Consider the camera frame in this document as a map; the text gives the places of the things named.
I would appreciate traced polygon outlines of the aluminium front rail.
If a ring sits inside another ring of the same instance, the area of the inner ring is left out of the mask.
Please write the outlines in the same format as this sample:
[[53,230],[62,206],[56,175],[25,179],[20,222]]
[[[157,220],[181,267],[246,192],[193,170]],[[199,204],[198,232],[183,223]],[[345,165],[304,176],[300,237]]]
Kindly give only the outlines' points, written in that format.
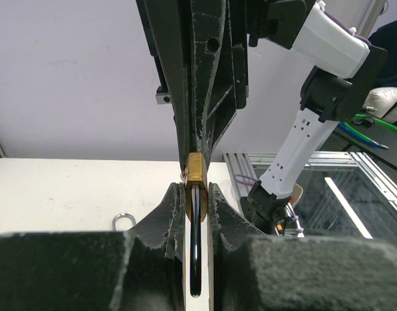
[[[257,178],[255,170],[265,170],[273,162],[275,154],[224,153],[222,158],[239,201],[248,195],[252,180]],[[359,167],[397,211],[397,184],[364,152],[315,152],[305,167]]]

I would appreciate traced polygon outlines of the person in dark clothes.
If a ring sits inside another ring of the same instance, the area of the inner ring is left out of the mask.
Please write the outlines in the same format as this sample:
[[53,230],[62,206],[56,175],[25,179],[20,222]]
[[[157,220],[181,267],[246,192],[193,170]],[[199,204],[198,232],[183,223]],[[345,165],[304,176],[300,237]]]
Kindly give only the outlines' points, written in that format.
[[369,42],[387,51],[373,88],[397,87],[397,20],[380,27],[369,37]]

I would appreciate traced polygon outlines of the small brass padlock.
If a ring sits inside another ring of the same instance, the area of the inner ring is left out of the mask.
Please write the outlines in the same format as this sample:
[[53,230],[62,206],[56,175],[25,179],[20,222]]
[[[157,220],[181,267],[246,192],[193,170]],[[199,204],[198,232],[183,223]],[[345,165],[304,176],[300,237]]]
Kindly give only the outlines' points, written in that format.
[[114,231],[127,231],[136,225],[135,217],[130,213],[120,213],[113,217],[111,228]]

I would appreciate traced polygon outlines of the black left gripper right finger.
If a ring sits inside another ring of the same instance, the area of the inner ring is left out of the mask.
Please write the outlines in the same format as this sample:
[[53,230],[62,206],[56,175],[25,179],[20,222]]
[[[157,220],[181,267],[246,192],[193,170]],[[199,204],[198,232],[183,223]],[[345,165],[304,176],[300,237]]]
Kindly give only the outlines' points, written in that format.
[[397,248],[345,236],[266,235],[209,185],[211,310],[397,310]]

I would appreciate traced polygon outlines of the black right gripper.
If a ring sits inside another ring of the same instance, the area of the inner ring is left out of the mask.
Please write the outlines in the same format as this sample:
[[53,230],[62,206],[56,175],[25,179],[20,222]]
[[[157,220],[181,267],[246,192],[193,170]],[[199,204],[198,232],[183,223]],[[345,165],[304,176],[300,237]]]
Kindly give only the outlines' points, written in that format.
[[246,105],[247,8],[253,1],[136,4],[159,75],[157,102],[174,112],[180,167],[192,150],[209,162],[226,126],[216,120],[217,110]]

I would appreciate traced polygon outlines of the brass padlock with keys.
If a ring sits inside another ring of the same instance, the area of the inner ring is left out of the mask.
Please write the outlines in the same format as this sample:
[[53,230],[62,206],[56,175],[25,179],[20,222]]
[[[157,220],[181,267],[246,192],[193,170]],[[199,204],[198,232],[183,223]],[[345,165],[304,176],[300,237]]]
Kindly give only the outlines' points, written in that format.
[[201,223],[207,214],[207,166],[200,152],[191,152],[185,169],[186,213],[190,220],[190,294],[201,295]]

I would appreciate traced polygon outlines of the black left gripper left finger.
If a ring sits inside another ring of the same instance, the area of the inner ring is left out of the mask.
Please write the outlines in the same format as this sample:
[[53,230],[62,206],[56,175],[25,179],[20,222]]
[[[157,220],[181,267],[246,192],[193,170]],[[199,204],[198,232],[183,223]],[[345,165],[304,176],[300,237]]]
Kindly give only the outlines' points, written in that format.
[[0,234],[0,310],[184,310],[185,191],[127,231]]

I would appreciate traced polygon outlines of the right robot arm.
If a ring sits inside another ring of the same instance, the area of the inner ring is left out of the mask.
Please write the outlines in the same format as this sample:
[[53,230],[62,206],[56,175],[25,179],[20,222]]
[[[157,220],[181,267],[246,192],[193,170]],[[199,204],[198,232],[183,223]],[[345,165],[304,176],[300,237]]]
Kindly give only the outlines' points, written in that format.
[[248,48],[265,39],[312,63],[293,127],[244,200],[245,217],[274,232],[307,160],[362,107],[386,51],[342,26],[323,1],[138,1],[137,8],[159,75],[157,97],[174,111],[194,238],[209,210],[210,158],[246,105]]

